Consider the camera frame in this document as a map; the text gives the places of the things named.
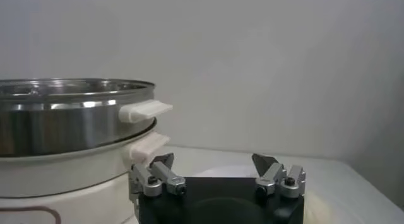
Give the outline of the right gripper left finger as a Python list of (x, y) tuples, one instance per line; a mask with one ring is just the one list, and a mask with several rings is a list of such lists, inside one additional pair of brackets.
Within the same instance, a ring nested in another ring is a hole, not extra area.
[(186, 179), (172, 171), (174, 154), (156, 156), (149, 165), (132, 164), (129, 171), (130, 194), (159, 197), (168, 192), (175, 196), (187, 193)]

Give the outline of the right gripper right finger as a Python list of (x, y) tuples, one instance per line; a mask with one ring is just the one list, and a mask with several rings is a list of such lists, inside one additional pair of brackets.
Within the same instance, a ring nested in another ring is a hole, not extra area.
[(259, 175), (256, 178), (256, 194), (268, 197), (280, 193), (282, 197), (297, 199), (304, 196), (306, 190), (306, 172), (299, 165), (290, 170), (272, 156), (252, 155), (252, 161)]

